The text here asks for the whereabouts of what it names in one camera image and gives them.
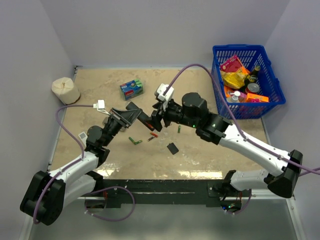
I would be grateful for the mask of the black battery cover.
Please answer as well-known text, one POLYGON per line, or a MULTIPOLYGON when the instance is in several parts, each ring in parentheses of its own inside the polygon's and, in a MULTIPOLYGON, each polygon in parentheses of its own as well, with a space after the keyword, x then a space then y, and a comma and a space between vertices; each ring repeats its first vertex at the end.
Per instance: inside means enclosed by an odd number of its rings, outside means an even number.
POLYGON ((172 155, 175 155, 179 152, 179 149, 173 142, 169 143, 166 147, 168 148, 168 150, 171 152, 172 155))

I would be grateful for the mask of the black remote control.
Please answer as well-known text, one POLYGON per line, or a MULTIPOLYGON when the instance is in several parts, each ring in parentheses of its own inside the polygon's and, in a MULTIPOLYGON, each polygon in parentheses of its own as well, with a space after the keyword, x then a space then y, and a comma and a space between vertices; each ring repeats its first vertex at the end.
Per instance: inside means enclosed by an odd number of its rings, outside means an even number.
POLYGON ((149 119, 149 116, 140 108, 138 107, 135 103, 132 101, 129 102, 129 104, 125 107, 126 110, 135 110, 138 113, 137 119, 145 126, 147 127, 150 131, 154 131, 155 128, 147 122, 149 119))

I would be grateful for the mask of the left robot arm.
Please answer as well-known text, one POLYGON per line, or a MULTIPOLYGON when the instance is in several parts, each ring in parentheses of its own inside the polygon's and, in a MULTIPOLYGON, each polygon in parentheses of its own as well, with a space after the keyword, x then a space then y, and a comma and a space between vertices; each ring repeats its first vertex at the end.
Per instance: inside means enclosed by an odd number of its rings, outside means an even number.
POLYGON ((114 137, 122 128, 129 128, 142 112, 137 106, 126 110, 112 108, 104 127, 94 125, 87 130, 86 143, 80 147, 78 157, 54 171, 40 170, 32 177, 20 210, 32 217, 34 224, 49 226, 78 197, 99 196, 104 190, 103 179, 93 170, 106 161, 110 153, 106 147, 114 137))

